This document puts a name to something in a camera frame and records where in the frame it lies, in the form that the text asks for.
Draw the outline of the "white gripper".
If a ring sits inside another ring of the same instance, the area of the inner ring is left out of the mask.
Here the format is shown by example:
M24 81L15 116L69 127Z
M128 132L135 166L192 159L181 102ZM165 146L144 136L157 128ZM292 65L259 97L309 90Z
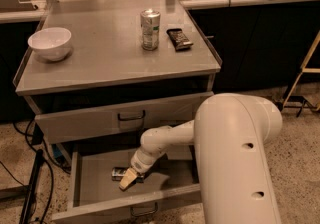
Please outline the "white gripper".
M158 153L151 154L138 148L131 158L131 167L126 170L120 181L119 188L126 190L137 179L138 173L146 173L159 158Z

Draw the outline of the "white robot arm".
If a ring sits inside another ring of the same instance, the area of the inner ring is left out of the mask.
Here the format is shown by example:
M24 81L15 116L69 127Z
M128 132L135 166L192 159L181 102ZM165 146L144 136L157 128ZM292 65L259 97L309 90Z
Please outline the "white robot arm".
M282 124L280 111L265 98L213 95L192 121L146 130L120 188L146 173L169 146L192 144L206 224L281 224L264 142Z

